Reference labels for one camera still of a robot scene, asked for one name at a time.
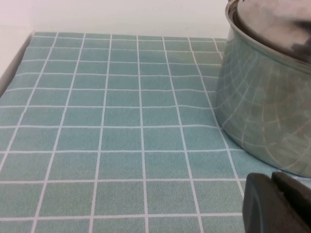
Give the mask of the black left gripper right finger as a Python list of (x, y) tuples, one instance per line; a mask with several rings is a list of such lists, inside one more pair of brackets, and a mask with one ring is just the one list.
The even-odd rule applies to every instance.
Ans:
[(297, 212), (311, 212), (311, 190), (307, 186), (282, 172), (273, 172), (271, 179)]

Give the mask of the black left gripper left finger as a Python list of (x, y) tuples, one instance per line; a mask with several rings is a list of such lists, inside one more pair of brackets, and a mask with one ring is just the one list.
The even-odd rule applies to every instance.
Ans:
[(247, 175), (242, 206), (247, 233), (309, 233), (311, 213), (297, 212), (271, 177)]

